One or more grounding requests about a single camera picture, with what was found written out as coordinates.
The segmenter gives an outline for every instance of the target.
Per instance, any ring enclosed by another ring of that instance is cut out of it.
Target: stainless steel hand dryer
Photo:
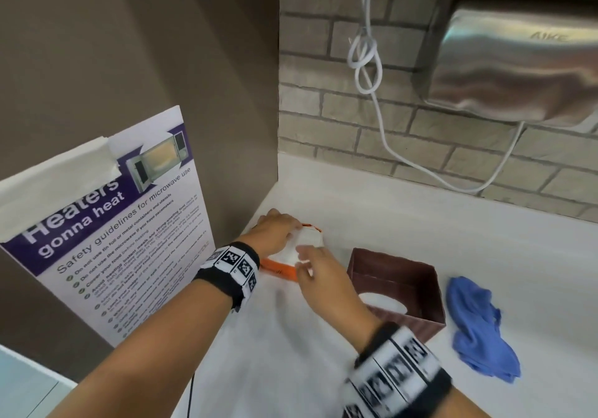
[[[598,14],[553,0],[460,0],[420,52],[428,104],[573,127],[598,108]]]

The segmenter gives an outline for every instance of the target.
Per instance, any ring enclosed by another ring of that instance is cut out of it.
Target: white cable
[[[380,105],[378,104],[378,98],[376,97],[376,90],[380,87],[380,83],[382,82],[382,61],[380,60],[380,55],[378,54],[378,44],[376,40],[372,36],[371,33],[371,25],[370,25],[370,0],[361,0],[361,8],[363,11],[363,22],[364,25],[359,28],[353,42],[351,42],[351,47],[349,49],[349,55],[347,57],[347,64],[351,68],[355,70],[355,87],[359,93],[363,95],[369,95],[374,103],[374,108],[376,109],[376,116],[378,117],[378,125],[380,126],[380,136],[382,138],[382,144],[384,144],[384,148],[388,150],[388,152],[397,158],[399,161],[410,165],[411,167],[425,172],[429,176],[433,177],[434,179],[438,180],[444,186],[454,190],[460,191],[464,193],[477,193],[478,191],[482,191],[486,187],[488,187],[501,173],[502,168],[504,167],[506,160],[509,159],[513,149],[515,148],[515,144],[521,135],[523,130],[524,122],[519,122],[517,126],[517,130],[515,130],[515,134],[513,135],[511,144],[509,148],[506,150],[504,156],[502,157],[501,162],[498,164],[497,168],[494,170],[490,178],[485,181],[482,185],[476,188],[459,188],[457,186],[451,185],[449,182],[445,181],[442,177],[437,175],[436,173],[426,169],[419,164],[416,164],[408,159],[400,156],[397,152],[392,150],[388,143],[386,142],[386,135],[384,131],[384,123],[382,121],[382,113],[380,112]],[[371,61],[374,61],[376,65],[376,79],[372,84],[370,75],[367,73],[365,67]],[[363,88],[361,83],[359,82],[359,74],[363,76],[363,79],[367,83],[367,87]]]

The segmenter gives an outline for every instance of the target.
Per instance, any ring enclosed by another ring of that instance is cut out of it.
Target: black and white wristband
[[[243,306],[257,283],[259,256],[241,241],[218,248],[201,265],[194,279],[216,286],[233,299],[233,309]]]
[[[342,390],[350,418],[429,418],[452,387],[438,359],[408,327],[386,322]]]

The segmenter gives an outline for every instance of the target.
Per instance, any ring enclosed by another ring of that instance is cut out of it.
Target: backsplash
[[[371,1],[386,137],[445,180],[475,186],[490,177],[515,127],[438,112],[416,96],[410,71],[435,3]],[[359,0],[280,0],[279,150],[437,186],[385,151],[373,104],[355,89],[346,56],[359,16]],[[528,126],[495,183],[478,195],[598,222],[598,134]]]

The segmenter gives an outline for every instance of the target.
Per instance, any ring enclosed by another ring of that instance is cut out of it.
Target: wall
[[[378,97],[389,145],[458,186],[486,180],[514,127],[426,108],[410,71],[437,0],[372,0],[384,64]],[[393,161],[369,98],[346,65],[358,0],[280,0],[279,150],[398,179],[436,184]],[[494,185],[495,199],[598,222],[598,134],[527,127]]]
[[[179,104],[215,241],[240,233],[278,176],[278,0],[2,0],[0,24],[0,179]],[[0,344],[73,380],[111,349],[4,252],[0,307]]]

